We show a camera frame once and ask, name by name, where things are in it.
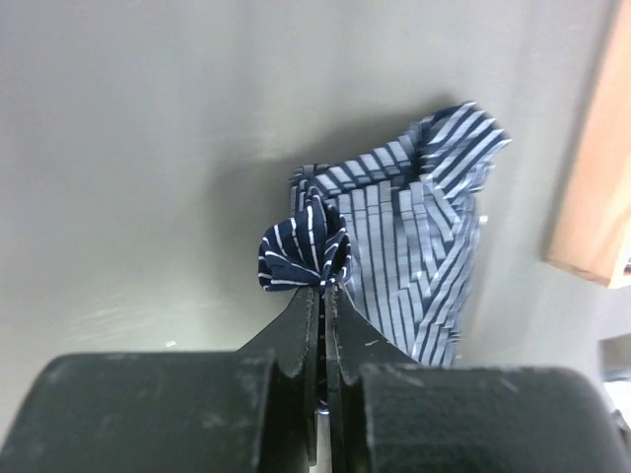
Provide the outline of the dark blue striped underwear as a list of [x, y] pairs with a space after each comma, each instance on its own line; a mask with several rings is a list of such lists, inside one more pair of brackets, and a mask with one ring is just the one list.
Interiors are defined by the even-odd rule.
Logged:
[[479, 238], [476, 195], [508, 143], [496, 119], [468, 101], [356, 158], [297, 168], [290, 214], [260, 242], [261, 288], [341, 283], [414, 362], [450, 366]]

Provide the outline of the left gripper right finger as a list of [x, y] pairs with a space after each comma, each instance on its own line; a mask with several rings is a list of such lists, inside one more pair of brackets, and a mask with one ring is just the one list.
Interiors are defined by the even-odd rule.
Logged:
[[620, 472], [624, 443], [581, 374], [548, 367], [430, 369], [357, 311], [324, 298], [336, 472]]

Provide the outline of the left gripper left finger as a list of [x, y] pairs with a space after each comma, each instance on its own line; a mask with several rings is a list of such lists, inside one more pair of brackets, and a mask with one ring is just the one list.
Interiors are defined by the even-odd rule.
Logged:
[[319, 296], [235, 352], [49, 362], [9, 432], [13, 472], [306, 472], [316, 463]]

